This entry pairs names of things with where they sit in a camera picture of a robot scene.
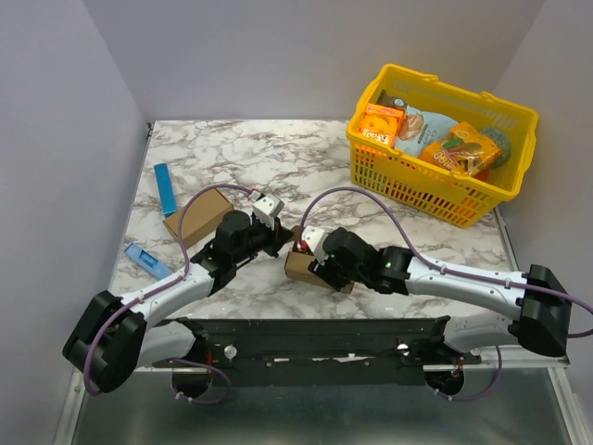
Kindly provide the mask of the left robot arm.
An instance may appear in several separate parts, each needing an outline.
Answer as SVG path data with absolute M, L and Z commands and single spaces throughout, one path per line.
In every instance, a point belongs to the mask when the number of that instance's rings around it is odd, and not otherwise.
M 278 218 L 266 225 L 253 214 L 226 213 L 213 238 L 179 272 L 122 296 L 105 290 L 92 297 L 65 343 L 64 358 L 82 372 L 93 396 L 115 390 L 140 366 L 168 359 L 199 364 L 204 341 L 168 316 L 225 288 L 259 253 L 277 257 L 294 236 Z

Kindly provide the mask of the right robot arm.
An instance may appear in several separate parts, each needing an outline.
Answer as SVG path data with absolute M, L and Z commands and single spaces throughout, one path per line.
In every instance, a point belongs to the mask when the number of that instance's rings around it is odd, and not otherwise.
M 314 257 L 309 271 L 335 290 L 360 283 L 379 294 L 433 296 L 482 308 L 477 315 L 450 317 L 443 331 L 427 338 L 435 362 L 514 344 L 545 357 L 566 353 L 572 305 L 558 297 L 561 285 L 545 267 L 499 273 L 459 266 L 409 248 L 374 248 L 343 227 L 327 233 L 309 226 L 301 241 Z

